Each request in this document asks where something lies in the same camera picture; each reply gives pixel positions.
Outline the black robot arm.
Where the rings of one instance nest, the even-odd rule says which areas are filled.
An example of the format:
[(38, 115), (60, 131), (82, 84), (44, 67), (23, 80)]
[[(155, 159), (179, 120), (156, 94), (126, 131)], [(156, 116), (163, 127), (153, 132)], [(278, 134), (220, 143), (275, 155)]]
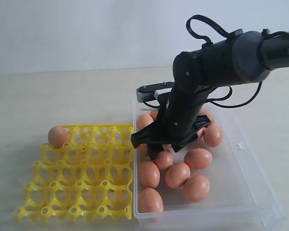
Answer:
[(137, 89), (140, 103), (157, 100), (155, 122), (132, 134), (134, 148), (147, 144), (155, 159), (169, 144), (175, 152), (198, 138), (209, 126), (199, 111), (215, 103), (209, 95), (219, 87), (262, 83), (272, 70), (289, 67), (289, 32), (268, 33), (238, 30), (215, 44), (197, 51), (184, 51), (173, 61), (174, 81), (144, 85)]

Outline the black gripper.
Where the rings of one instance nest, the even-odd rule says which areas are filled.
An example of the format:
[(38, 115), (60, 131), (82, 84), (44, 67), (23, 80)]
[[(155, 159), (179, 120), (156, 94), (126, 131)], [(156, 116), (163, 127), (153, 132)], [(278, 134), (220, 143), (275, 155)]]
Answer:
[(148, 156), (155, 160), (164, 150), (164, 144), (171, 144), (177, 153), (197, 140), (197, 132), (211, 124), (207, 115), (198, 115), (211, 92), (211, 87), (204, 86), (197, 87), (195, 92), (185, 92), (174, 84), (165, 111), (159, 113), (160, 121), (153, 121), (142, 128), (136, 124), (137, 130), (131, 135), (133, 147), (146, 144)]

